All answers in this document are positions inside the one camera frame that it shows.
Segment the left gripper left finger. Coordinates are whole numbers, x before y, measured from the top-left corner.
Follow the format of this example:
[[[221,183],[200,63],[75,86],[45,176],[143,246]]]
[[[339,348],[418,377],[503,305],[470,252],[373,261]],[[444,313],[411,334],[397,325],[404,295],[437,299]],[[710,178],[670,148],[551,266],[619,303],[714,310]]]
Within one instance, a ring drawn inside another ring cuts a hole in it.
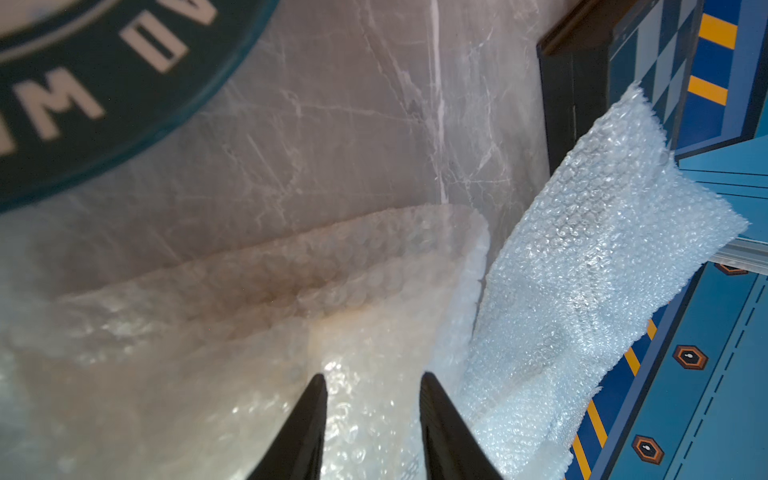
[[[314,375],[247,480],[317,480],[321,476],[327,387]]]

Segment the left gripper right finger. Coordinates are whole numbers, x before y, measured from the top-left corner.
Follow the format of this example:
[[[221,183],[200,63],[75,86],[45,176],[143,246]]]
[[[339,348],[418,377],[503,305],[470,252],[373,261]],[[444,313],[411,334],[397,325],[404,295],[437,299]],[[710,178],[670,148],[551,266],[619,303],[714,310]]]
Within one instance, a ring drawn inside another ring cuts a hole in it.
[[[502,479],[432,372],[422,375],[419,410],[427,479]]]

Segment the bubble white blue plate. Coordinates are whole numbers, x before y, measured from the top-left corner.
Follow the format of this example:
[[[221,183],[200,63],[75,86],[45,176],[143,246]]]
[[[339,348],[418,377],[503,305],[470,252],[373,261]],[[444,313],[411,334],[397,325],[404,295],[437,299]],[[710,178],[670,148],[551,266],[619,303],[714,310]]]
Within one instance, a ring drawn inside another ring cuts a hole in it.
[[[273,1],[5,1],[1,207],[95,177],[188,120],[244,60]]]

